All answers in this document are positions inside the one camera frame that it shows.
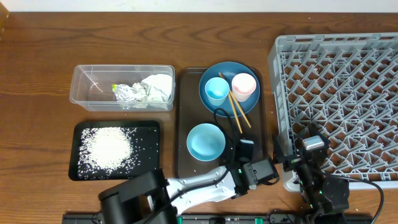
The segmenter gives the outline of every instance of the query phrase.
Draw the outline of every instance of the white cup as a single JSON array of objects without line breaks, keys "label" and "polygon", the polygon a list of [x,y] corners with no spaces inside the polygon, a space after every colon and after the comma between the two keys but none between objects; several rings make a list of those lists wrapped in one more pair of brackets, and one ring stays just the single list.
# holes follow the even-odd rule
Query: white cup
[{"label": "white cup", "polygon": [[240,73],[232,79],[232,93],[239,102],[248,100],[256,87],[256,80],[250,74]]}]

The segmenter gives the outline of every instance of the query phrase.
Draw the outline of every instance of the green tape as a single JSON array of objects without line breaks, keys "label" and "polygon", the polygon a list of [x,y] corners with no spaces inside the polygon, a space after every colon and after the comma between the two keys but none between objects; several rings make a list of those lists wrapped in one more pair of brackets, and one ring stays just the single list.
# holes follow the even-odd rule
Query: green tape
[{"label": "green tape", "polygon": [[262,218],[255,218],[254,224],[264,224],[264,222],[262,221]]}]

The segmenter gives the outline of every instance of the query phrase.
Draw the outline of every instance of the blue bowl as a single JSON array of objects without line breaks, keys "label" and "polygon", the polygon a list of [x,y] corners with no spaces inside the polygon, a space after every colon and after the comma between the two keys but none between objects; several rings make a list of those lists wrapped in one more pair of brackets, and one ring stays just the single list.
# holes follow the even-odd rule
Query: blue bowl
[{"label": "blue bowl", "polygon": [[[242,110],[245,114],[250,112],[255,107],[257,102],[259,101],[260,83],[259,83],[259,80],[257,79],[256,75],[250,68],[248,68],[247,66],[242,65],[240,63],[237,63],[237,62],[221,62],[216,65],[213,65],[208,70],[206,70],[206,72],[202,75],[202,77],[200,79],[200,83],[199,83],[199,95],[200,95],[200,99],[203,102],[203,104],[211,112],[214,112],[214,110],[216,108],[220,107],[220,108],[223,108],[224,110],[226,110],[226,112],[231,117],[234,117],[234,113],[233,113],[231,104],[229,103],[229,100],[225,100],[224,103],[219,106],[214,106],[210,103],[210,101],[207,97],[206,90],[205,90],[206,83],[211,78],[220,77],[218,75],[219,72],[221,72],[221,74],[223,74],[223,76],[224,76],[225,80],[228,82],[229,86],[232,86],[232,79],[235,77],[235,75],[237,75],[239,73],[247,73],[254,77],[254,79],[256,80],[256,83],[257,83],[256,90],[254,90],[253,94],[249,97],[248,100],[246,100],[245,102],[239,103],[239,105],[241,105]],[[236,106],[235,106],[235,110],[236,110],[237,116],[242,116],[241,112],[237,109]],[[217,115],[225,117],[224,113],[220,110],[217,111]]]},{"label": "blue bowl", "polygon": [[223,153],[225,136],[214,124],[199,124],[189,132],[187,147],[199,161],[212,161]]},{"label": "blue bowl", "polygon": [[228,96],[229,85],[225,79],[220,77],[211,78],[205,85],[205,91],[209,102],[213,106],[222,105]]}]

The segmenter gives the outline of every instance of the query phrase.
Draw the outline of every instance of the gray container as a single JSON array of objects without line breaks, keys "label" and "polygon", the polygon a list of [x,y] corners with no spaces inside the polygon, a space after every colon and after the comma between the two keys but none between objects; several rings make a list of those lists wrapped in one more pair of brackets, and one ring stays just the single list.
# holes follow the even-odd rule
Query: gray container
[{"label": "gray container", "polygon": [[[115,84],[141,82],[150,75],[172,77],[172,92],[165,102],[118,102],[112,90]],[[173,109],[175,72],[170,65],[79,65],[70,88],[70,101],[88,111],[170,111]]]},{"label": "gray container", "polygon": [[[268,63],[286,155],[313,122],[331,141],[324,171],[398,188],[398,33],[280,36]],[[299,191],[296,173],[282,179]]]}]

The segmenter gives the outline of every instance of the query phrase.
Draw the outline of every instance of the wooden chopsticks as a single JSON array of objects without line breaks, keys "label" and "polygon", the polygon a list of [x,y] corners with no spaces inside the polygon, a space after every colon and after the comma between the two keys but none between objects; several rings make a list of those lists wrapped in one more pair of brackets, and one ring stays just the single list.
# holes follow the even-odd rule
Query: wooden chopsticks
[{"label": "wooden chopsticks", "polygon": [[[224,78],[224,76],[223,76],[223,74],[221,74],[221,72],[219,72],[218,74],[220,75],[221,78]],[[234,106],[234,103],[232,102],[232,99],[234,100],[236,106],[238,107],[238,109],[239,109],[239,111],[241,112],[241,114],[242,114],[244,120],[247,122],[247,124],[248,124],[248,126],[249,126],[250,128],[251,128],[251,125],[250,125],[250,123],[249,123],[248,118],[246,117],[246,115],[244,115],[244,112],[243,112],[243,110],[242,110],[242,107],[239,105],[238,101],[236,100],[236,98],[235,98],[235,96],[233,95],[233,93],[232,93],[231,90],[229,90],[228,98],[229,98],[229,103],[231,103],[232,110],[234,111],[236,123],[238,124],[239,130],[240,130],[240,132],[241,132],[241,134],[242,134],[243,132],[242,132],[241,124],[239,123],[239,119],[238,119],[238,116],[237,116],[237,114],[236,114],[235,106]]]}]

